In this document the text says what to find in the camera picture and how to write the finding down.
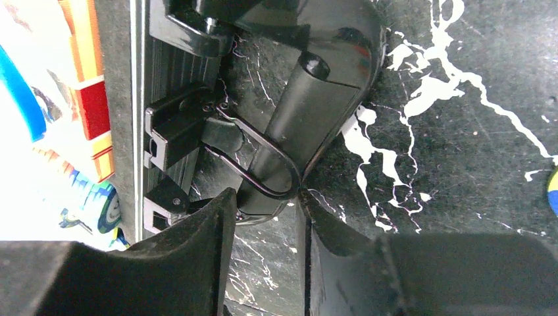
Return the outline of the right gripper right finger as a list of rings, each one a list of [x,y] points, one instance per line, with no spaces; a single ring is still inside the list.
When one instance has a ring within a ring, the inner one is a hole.
[[[367,238],[296,202],[305,315],[556,315],[557,256],[516,234]]]

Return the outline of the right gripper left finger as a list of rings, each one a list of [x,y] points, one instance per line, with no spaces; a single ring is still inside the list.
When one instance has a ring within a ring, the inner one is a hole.
[[[125,251],[1,242],[2,315],[227,315],[236,193]]]

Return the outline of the blue dealer button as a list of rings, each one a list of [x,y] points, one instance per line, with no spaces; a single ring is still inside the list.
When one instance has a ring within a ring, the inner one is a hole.
[[[6,87],[7,92],[22,115],[24,124],[30,134],[30,141],[37,142],[43,139],[47,126],[41,107],[29,85],[27,85],[16,65],[2,47],[1,83]]]

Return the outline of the red playing card deck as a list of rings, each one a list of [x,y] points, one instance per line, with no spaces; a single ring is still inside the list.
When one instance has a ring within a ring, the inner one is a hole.
[[[38,10],[47,72],[62,94],[61,122],[49,145],[86,177],[100,183],[114,173],[113,143],[101,40],[93,1],[32,1]]]

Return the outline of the black poker set case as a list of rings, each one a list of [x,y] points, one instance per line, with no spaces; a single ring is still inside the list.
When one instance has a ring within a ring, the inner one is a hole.
[[[192,89],[225,99],[307,176],[383,59],[372,1],[96,1],[124,231],[148,236],[143,198],[164,171],[187,189],[199,150],[149,152],[147,115]]]

